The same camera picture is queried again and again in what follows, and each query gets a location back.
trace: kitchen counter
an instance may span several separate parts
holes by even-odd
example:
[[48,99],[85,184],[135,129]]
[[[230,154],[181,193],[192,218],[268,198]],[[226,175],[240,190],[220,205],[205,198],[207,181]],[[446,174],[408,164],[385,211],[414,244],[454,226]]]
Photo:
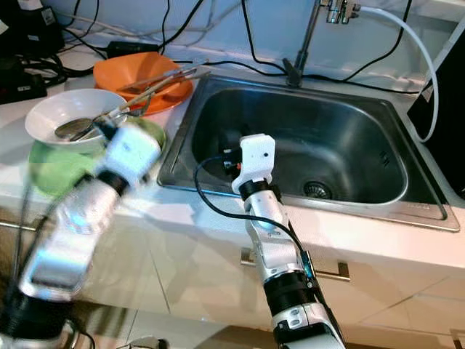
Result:
[[[87,64],[80,60],[84,68]],[[284,83],[283,78],[265,78],[242,70],[212,69],[216,74],[235,78]],[[49,90],[49,96],[66,89],[92,87],[92,78],[76,79]],[[406,116],[412,96],[378,92],[343,84],[306,81],[304,87],[328,92],[346,93],[390,101],[411,133],[413,125]],[[24,119],[27,112],[40,100],[29,100],[0,105],[0,207],[18,212],[23,184],[27,173],[27,158],[33,140],[26,133]],[[189,100],[163,113],[149,118],[162,125],[169,138],[179,127]],[[419,228],[410,225],[324,212],[314,209],[287,206],[289,217],[297,235],[316,257],[335,257],[364,263],[389,263],[393,266],[409,265],[412,268],[431,268],[448,275],[465,276],[465,204],[445,181],[428,150],[417,143],[425,161],[440,184],[461,226],[458,233]],[[240,199],[210,196],[221,208],[240,212]],[[40,212],[49,199],[40,193],[32,196],[32,210]],[[155,181],[124,198],[117,214],[140,219],[155,228],[169,228],[182,233],[186,230],[201,231],[220,241],[250,246],[244,223],[219,216],[211,211],[197,193],[162,188]]]

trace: sink basin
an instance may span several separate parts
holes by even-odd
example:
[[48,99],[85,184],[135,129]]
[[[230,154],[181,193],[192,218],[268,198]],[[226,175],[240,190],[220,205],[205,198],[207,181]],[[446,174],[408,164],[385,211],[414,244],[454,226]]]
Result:
[[[394,108],[372,98],[210,76],[195,91],[159,183],[194,189],[199,162],[256,133],[276,140],[273,184],[285,204],[459,229]],[[233,195],[219,161],[199,179],[211,193]]]

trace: white hose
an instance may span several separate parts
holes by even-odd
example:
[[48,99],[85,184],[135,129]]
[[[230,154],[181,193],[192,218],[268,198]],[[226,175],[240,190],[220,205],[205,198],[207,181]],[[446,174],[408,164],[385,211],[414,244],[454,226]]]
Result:
[[427,140],[429,140],[429,138],[431,138],[434,132],[434,129],[436,128],[437,114],[439,113],[439,85],[437,84],[436,70],[434,69],[433,61],[431,57],[429,56],[429,53],[426,50],[426,47],[424,46],[423,42],[421,42],[421,39],[418,37],[418,35],[416,35],[413,29],[410,26],[408,26],[405,22],[403,22],[399,17],[394,16],[392,13],[388,11],[384,11],[383,9],[375,9],[373,7],[367,7],[367,6],[361,6],[360,11],[374,13],[375,15],[385,17],[391,20],[392,22],[397,23],[402,28],[404,28],[407,33],[410,34],[412,39],[416,42],[416,44],[420,48],[421,53],[423,53],[426,63],[428,64],[429,72],[431,73],[431,78],[432,78],[432,83],[433,83],[433,93],[434,93],[433,119],[431,122],[431,126],[429,128],[428,135],[422,139],[420,138],[418,133],[416,134],[416,136],[418,137],[418,140],[422,143],[425,143]]

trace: faucet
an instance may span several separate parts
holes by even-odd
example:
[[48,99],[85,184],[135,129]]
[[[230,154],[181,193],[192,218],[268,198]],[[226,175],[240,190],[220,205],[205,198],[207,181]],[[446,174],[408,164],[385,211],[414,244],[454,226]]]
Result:
[[347,24],[350,18],[358,17],[358,13],[356,12],[360,10],[360,5],[355,4],[351,0],[315,0],[305,31],[304,42],[302,43],[302,48],[297,53],[294,65],[287,58],[283,59],[284,68],[288,73],[286,83],[290,87],[300,87],[302,85],[302,74],[307,63],[308,48],[321,7],[328,8],[326,22],[333,24]]

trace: orange plate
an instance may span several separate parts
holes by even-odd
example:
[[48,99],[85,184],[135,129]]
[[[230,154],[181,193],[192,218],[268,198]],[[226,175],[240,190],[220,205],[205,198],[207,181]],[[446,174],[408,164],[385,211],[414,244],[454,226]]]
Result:
[[[136,81],[159,76],[176,68],[179,68],[179,65],[157,52],[143,52],[97,62],[94,66],[94,78],[96,88],[107,89],[126,100],[130,100],[136,95],[121,92],[118,89]],[[184,102],[192,94],[192,91],[192,82],[184,81],[167,93],[154,97],[146,114],[173,108]]]

